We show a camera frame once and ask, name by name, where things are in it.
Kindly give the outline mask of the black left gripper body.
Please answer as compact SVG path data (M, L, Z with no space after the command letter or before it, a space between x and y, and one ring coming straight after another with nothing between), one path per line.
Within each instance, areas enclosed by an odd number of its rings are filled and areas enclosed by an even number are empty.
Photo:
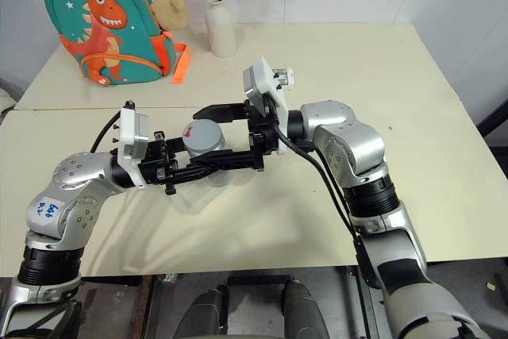
M138 168L146 184L164 185L166 195L174 195L176 189L172 173L178 168L175 151L163 131L155 131L154 138L148 143L145 157Z

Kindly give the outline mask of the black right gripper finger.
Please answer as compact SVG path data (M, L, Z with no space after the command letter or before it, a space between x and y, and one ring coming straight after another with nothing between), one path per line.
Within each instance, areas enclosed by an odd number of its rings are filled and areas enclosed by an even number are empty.
M193 114L194 120L211 120L216 123L231 123L236 120L247 120L248 111L243 102L215 104L204 107Z
M255 158L250 151L213 150L192 157L190 159L190 166L217 170L254 168Z

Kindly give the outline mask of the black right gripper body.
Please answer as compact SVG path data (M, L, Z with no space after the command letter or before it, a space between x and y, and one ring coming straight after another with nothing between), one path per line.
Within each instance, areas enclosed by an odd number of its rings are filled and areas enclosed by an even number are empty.
M269 94L264 94L261 106L264 114L249 100L245 101L250 152L253 154L253 168L257 171L264 170L264 156L279 147L279 136L275 132L275 127L279 125L275 101Z

